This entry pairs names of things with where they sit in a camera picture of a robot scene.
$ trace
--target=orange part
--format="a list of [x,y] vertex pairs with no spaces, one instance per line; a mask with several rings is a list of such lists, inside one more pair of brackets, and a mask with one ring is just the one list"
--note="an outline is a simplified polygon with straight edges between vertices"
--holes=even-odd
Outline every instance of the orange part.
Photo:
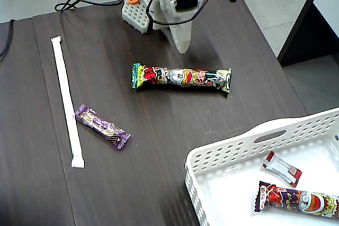
[[139,0],[127,0],[130,5],[136,5],[139,3]]

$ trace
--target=perforated basket wall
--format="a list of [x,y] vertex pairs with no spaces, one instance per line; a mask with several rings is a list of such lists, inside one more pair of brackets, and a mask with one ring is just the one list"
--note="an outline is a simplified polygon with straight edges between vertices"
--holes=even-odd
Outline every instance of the perforated basket wall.
[[[279,151],[317,139],[338,140],[338,135],[339,108],[336,108],[306,117],[269,121],[239,136],[193,149],[186,160],[185,184],[200,224],[210,225],[197,176],[261,157],[270,150]],[[339,142],[334,146],[339,150]]]

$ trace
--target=basket handle hole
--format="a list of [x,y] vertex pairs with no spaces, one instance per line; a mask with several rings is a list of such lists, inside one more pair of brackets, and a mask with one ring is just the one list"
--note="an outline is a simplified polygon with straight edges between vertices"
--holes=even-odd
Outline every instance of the basket handle hole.
[[269,140],[278,138],[278,137],[284,135],[285,133],[286,133],[286,130],[270,133],[270,134],[267,134],[267,135],[264,135],[264,136],[257,138],[254,141],[254,143],[257,144],[257,143],[261,143],[261,142],[264,142],[264,141],[269,141]]

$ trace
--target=red and white candy wrapper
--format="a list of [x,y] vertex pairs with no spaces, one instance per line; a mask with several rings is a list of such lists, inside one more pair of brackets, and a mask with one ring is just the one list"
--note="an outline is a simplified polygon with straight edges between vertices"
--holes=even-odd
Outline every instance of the red and white candy wrapper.
[[271,151],[269,156],[267,156],[263,166],[266,170],[279,175],[293,187],[297,186],[302,174],[301,170],[289,165],[287,162],[275,155],[273,151]]

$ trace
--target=colorful snack wrapper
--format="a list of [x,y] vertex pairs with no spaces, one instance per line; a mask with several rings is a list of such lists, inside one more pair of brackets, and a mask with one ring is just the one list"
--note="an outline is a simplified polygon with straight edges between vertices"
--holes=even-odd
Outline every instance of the colorful snack wrapper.
[[85,105],[81,105],[75,112],[75,119],[100,133],[118,149],[121,149],[131,136],[123,129],[117,128],[113,123],[103,120],[93,109],[86,107]]
[[286,189],[260,181],[254,211],[260,212],[267,204],[291,211],[338,219],[338,196]]
[[293,187],[297,186],[302,174],[301,170],[289,165],[287,162],[275,155],[273,151],[271,151],[269,156],[267,156],[263,166],[268,171],[279,175]]
[[134,63],[132,67],[132,88],[137,89],[144,83],[177,85],[181,87],[214,87],[227,94],[231,82],[232,70],[193,70],[165,67],[150,67]]

